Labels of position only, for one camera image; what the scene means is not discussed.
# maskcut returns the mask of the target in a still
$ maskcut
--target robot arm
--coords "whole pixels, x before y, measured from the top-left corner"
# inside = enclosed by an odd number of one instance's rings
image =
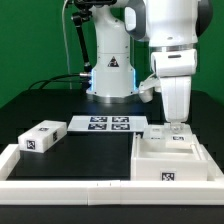
[[[153,52],[151,68],[156,78],[140,83],[140,98],[148,102],[152,87],[161,86],[166,120],[177,133],[188,118],[191,76],[196,73],[199,2],[209,1],[130,0],[125,9],[127,32],[137,40],[148,39]]]

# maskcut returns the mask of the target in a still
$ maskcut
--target warning label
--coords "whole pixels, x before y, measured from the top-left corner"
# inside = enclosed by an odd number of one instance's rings
[[[117,60],[115,57],[111,59],[110,63],[108,64],[108,67],[119,67],[119,64],[117,63]]]

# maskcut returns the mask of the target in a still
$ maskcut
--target blue light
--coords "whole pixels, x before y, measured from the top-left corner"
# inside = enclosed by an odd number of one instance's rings
[[[133,84],[134,84],[134,91],[137,90],[136,87],[136,70],[134,69],[134,80],[133,80]]]
[[[93,91],[93,82],[94,82],[94,69],[92,69],[91,71],[91,87],[90,87],[91,91]]]

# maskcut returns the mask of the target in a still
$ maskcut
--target table surface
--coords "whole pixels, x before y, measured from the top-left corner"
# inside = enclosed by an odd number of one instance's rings
[[[147,104],[136,101],[110,105],[88,101],[79,90],[25,91],[0,109],[0,151],[17,143],[20,134],[43,120],[69,124],[73,115],[146,116],[149,124],[165,121],[160,94]],[[192,91],[187,123],[224,169],[224,107],[207,94]],[[8,179],[129,180],[132,137],[132,133],[69,133],[44,154],[21,152]],[[224,207],[0,206],[0,215],[3,223],[17,223],[15,217],[26,217],[23,223],[223,223]]]

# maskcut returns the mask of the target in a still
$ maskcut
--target white box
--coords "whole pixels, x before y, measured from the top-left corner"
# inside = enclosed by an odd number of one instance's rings
[[[44,153],[67,134],[65,122],[43,121],[18,138],[20,150]]]
[[[153,125],[143,138],[134,135],[131,180],[206,181],[207,155],[200,150],[188,125],[185,129],[173,138],[166,126]]]

